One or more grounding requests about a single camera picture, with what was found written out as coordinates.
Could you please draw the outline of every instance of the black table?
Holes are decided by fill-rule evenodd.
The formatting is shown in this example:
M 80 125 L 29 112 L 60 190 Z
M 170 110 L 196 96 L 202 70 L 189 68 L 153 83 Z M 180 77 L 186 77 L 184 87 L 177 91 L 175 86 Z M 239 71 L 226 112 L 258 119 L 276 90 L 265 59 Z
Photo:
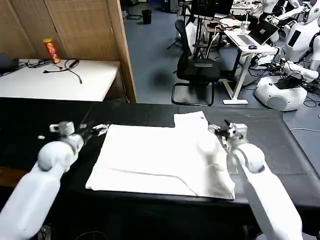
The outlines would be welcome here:
M 316 221 L 320 212 L 319 175 L 282 120 L 282 114 L 276 110 L 7 98 L 0 99 L 0 108 L 0 166 L 25 170 L 31 169 L 39 149 L 46 143 L 37 136 L 46 135 L 50 124 L 63 120 L 74 121 L 76 126 L 95 121 L 97 124 L 174 127 L 175 113 L 203 111 L 207 120 L 217 125 L 223 125 L 224 119 L 244 123 L 248 126 L 248 139 L 263 150 L 269 168 L 282 181 L 295 204 L 302 218 L 303 231 L 311 235 L 319 231 L 320 225 Z M 112 216 L 109 223 L 119 223 L 115 220 L 123 221 L 123 218 L 119 220 L 119 213 L 122 216 L 143 213 L 161 219 L 163 216 L 171 220 L 189 219 L 193 226 L 199 227 L 197 230 L 213 222 L 233 226 L 256 225 L 237 174 L 232 175 L 236 183 L 236 199 L 233 201 L 85 189 L 103 141 L 104 137 L 92 138 L 70 171 L 62 177 L 61 190 L 48 217 L 52 222 L 67 225 L 75 221 L 75 214 L 81 213 L 102 223 L 103 216 L 109 213 Z M 1 190 L 7 194 L 11 191 L 7 188 Z

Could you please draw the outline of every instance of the wooden partition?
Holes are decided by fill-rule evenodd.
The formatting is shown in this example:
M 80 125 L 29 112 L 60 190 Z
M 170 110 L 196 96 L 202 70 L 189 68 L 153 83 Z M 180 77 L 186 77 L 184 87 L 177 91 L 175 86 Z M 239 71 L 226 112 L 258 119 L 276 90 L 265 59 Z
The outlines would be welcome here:
M 9 0 L 0 0 L 0 53 L 12 58 L 34 58 L 31 45 Z
M 0 0 L 0 52 L 48 58 L 43 39 L 52 38 L 62 58 L 120 61 L 127 98 L 135 103 L 119 1 Z

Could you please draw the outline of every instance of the floor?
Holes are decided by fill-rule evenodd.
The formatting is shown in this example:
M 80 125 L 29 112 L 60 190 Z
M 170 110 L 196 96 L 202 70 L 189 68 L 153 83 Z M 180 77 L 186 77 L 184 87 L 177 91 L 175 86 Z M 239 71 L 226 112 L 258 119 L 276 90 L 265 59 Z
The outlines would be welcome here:
M 182 49 L 176 46 L 169 50 L 166 48 L 175 41 L 176 29 L 174 23 L 177 20 L 175 13 L 166 13 L 156 4 L 140 3 L 130 8 L 131 14 L 141 14 L 141 10 L 152 10 L 152 24 L 143 25 L 140 20 L 126 19 L 124 22 L 125 33 L 131 58 L 134 82 L 138 103 L 172 104 L 172 86 L 175 82 L 181 82 L 173 72 L 182 54 Z M 214 58 L 218 53 L 210 53 Z M 220 50 L 217 61 L 225 62 L 227 68 L 232 67 L 236 50 L 232 48 Z M 254 89 L 255 85 L 249 85 L 248 89 Z M 265 108 L 253 95 L 253 90 L 243 89 L 239 98 L 248 100 L 248 105 L 228 105 L 233 108 Z M 186 89 L 176 92 L 177 99 L 198 101 L 195 94 Z M 320 97 L 308 93 L 314 100 L 320 101 Z M 228 99 L 225 88 L 217 86 L 214 91 L 214 106 L 225 106 L 223 100 Z M 306 107 L 291 112 L 283 113 L 283 120 L 292 128 L 320 129 L 320 106 Z M 306 130 L 294 130 L 293 135 L 320 174 L 319 140 L 320 133 Z

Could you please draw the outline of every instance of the trash can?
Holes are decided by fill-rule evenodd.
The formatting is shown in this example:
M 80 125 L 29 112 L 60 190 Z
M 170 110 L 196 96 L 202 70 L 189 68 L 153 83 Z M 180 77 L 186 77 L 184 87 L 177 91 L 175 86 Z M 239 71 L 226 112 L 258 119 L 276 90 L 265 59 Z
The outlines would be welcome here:
M 149 9 L 142 10 L 143 24 L 151 24 L 151 13 L 152 11 Z

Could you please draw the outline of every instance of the pringles can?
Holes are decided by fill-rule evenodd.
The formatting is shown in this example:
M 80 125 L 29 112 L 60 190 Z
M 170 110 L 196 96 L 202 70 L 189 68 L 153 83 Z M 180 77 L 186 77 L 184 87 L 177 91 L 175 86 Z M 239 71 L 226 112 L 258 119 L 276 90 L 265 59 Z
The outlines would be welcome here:
M 43 43 L 44 43 L 44 45 L 46 47 L 46 50 L 48 51 L 48 53 L 49 53 L 49 55 L 50 55 L 50 57 L 52 59 L 52 62 L 54 64 L 60 63 L 61 60 L 59 58 L 58 52 L 57 52 L 57 50 L 55 48 L 55 45 L 54 45 L 54 43 L 52 41 L 52 38 L 44 39 Z

